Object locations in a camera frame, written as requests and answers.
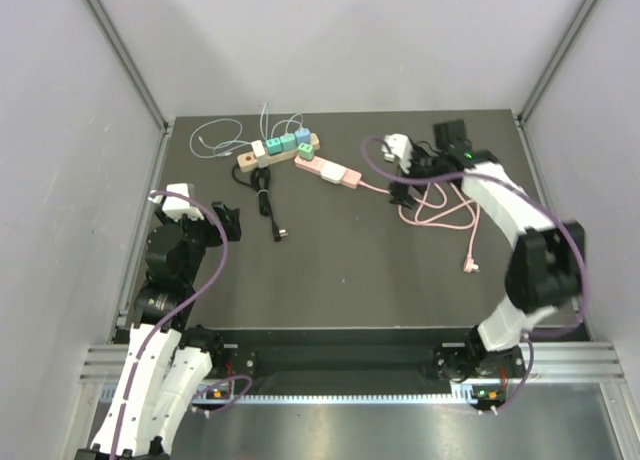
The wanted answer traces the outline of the white square charger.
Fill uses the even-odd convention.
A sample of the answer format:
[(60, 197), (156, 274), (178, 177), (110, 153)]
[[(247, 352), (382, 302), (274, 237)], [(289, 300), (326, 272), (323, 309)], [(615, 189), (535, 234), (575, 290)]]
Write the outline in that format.
[(330, 183), (341, 184), (346, 172), (344, 166), (327, 161), (320, 170), (320, 176)]

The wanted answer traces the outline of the pink power strip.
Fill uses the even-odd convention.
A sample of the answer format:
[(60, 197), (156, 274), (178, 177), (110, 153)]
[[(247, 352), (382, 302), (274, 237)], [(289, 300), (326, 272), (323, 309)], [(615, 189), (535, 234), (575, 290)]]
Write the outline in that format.
[[(294, 160), (294, 164), (298, 168), (304, 171), (307, 171), (309, 173), (312, 173), (314, 175), (317, 175), (321, 178), (320, 170), (327, 161), (329, 160), (326, 160), (319, 156), (314, 156), (314, 158), (311, 161), (305, 161), (301, 159), (299, 156), (297, 156)], [(345, 168), (347, 169), (347, 172), (342, 179), (342, 183), (336, 184), (336, 185), (342, 185), (350, 189), (356, 189), (359, 186), (360, 181), (362, 179), (362, 173), (359, 171), (350, 169), (348, 167), (345, 167)]]

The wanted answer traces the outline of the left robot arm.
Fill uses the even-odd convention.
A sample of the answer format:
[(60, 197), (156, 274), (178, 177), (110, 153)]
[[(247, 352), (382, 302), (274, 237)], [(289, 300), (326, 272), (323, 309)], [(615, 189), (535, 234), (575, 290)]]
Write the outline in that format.
[(187, 325), (199, 291), (194, 281), (208, 249), (242, 236), (240, 212), (214, 202), (155, 210), (147, 236), (145, 281), (134, 302), (129, 346), (108, 413), (78, 459), (168, 459), (183, 416), (206, 376), (227, 354), (220, 336)]

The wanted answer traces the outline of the white honor charger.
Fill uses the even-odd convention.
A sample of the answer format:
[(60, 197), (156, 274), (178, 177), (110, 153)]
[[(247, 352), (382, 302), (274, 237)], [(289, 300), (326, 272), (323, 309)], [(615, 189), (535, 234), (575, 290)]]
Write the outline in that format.
[(251, 143), (253, 156), (259, 168), (267, 168), (269, 166), (268, 154), (261, 140), (255, 140)]

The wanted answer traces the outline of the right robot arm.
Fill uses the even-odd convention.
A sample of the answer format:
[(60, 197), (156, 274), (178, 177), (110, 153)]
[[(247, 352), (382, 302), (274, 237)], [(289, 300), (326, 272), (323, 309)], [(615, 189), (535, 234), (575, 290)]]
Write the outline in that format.
[(415, 203), (410, 186), (427, 191), (444, 180), (483, 210), (511, 245), (504, 299), (469, 331), (460, 354), (440, 361), (441, 373), (458, 381), (490, 375), (515, 353), (522, 334), (583, 294), (584, 228), (550, 217), (509, 178), (496, 156), (472, 149), (467, 140), (444, 140), (428, 153), (409, 137), (393, 134), (381, 150), (386, 161), (398, 165), (390, 185), (395, 203), (410, 207)]

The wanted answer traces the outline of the beige wooden power strip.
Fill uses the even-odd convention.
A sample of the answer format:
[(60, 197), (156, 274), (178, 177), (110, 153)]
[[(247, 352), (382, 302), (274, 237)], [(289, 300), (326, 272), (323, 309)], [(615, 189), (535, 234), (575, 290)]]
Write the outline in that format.
[(251, 172), (255, 168), (269, 167), (277, 163), (291, 160), (297, 156), (297, 149), (284, 151), (275, 155), (265, 154), (258, 159), (253, 150), (239, 154), (236, 158), (237, 164), (241, 172)]

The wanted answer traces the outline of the green charger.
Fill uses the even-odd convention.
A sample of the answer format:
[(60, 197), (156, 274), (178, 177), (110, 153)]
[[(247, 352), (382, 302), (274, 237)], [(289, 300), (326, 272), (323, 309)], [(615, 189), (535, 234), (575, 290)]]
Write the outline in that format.
[(314, 147), (310, 143), (300, 143), (298, 145), (298, 156), (305, 161), (311, 161), (315, 156)]

